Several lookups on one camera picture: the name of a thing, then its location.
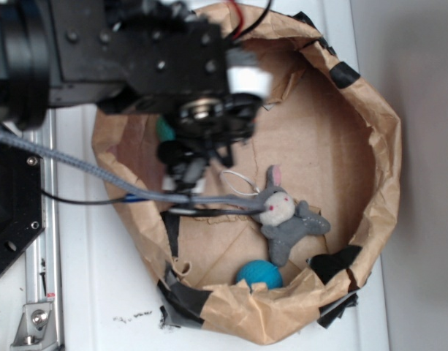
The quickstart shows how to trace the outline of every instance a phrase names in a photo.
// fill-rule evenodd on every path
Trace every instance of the gray braided cable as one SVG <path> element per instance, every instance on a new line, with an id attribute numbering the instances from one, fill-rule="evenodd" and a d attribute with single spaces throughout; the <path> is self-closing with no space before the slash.
<path id="1" fill-rule="evenodd" d="M 4 131 L 0 127 L 0 143 L 11 146 L 13 148 L 19 148 L 21 150 L 38 154 L 42 157 L 54 159 L 62 162 L 66 165 L 78 168 L 86 173 L 89 173 L 97 178 L 102 179 L 108 183 L 117 186 L 120 189 L 128 192 L 129 194 L 136 195 L 142 199 L 160 201 L 167 203 L 191 203 L 191 204 L 211 204 L 211 203 L 223 203 L 227 205 L 234 205 L 241 208 L 247 208 L 248 210 L 264 211 L 263 204 L 255 202 L 253 200 L 242 199 L 233 195 L 227 196 L 215 196 L 215 197 L 188 197 L 187 195 L 180 194 L 162 194 L 160 192 L 152 192 L 138 188 L 137 186 L 119 178 L 113 173 L 104 170 L 96 165 L 90 164 L 86 161 L 77 159 L 73 156 L 65 154 L 55 149 L 47 148 L 45 146 L 32 143 L 21 137 L 13 135 L 12 133 Z"/>

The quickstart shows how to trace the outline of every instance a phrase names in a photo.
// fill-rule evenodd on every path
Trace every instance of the bunny ear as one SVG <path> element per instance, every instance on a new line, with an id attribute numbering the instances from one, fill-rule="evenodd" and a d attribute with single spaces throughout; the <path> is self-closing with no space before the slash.
<path id="1" fill-rule="evenodd" d="M 270 166 L 267 170 L 267 186 L 280 186 L 281 183 L 281 168 L 278 165 Z"/>

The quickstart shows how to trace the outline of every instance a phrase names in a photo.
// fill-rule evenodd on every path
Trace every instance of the blue ball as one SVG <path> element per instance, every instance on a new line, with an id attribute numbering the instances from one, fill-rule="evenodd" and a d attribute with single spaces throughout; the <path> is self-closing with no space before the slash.
<path id="1" fill-rule="evenodd" d="M 242 279 L 246 280 L 249 287 L 254 283 L 266 283 L 268 289 L 275 289 L 284 284 L 277 266 L 263 260 L 246 263 L 237 274 L 237 282 Z"/>

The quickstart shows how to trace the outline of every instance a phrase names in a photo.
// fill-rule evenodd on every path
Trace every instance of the gray wall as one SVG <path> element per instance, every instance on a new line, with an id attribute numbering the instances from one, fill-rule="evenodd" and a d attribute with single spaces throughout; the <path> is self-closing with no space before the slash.
<path id="1" fill-rule="evenodd" d="M 392 351 L 448 350 L 448 1 L 351 0 L 360 72 L 403 120 L 382 255 Z"/>

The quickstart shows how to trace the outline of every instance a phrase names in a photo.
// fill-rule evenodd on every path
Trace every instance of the brown paper bag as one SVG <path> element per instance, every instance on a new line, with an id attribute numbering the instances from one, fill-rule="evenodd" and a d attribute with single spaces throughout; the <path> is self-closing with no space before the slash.
<path id="1" fill-rule="evenodd" d="M 242 8 L 249 23 L 261 13 Z M 238 21 L 226 4 L 200 12 L 220 23 L 223 35 Z M 244 39 L 274 75 L 268 103 L 276 105 L 260 110 L 251 142 L 235 146 L 234 169 L 263 188 L 266 169 L 280 164 L 282 186 L 320 208 L 332 230 L 293 248 L 281 269 L 284 288 L 256 284 L 250 292 L 244 281 L 234 284 L 236 273 L 251 260 L 267 259 L 267 242 L 251 219 L 161 216 L 164 205 L 153 202 L 115 208 L 173 322 L 270 344 L 345 303 L 365 284 L 397 219 L 400 121 L 312 26 L 270 12 Z M 92 140 L 99 165 L 160 191 L 164 166 L 155 157 L 156 120 L 99 112 Z M 206 195 L 230 192 L 219 171 L 217 165 L 207 171 Z M 106 187 L 109 196 L 121 195 Z"/>

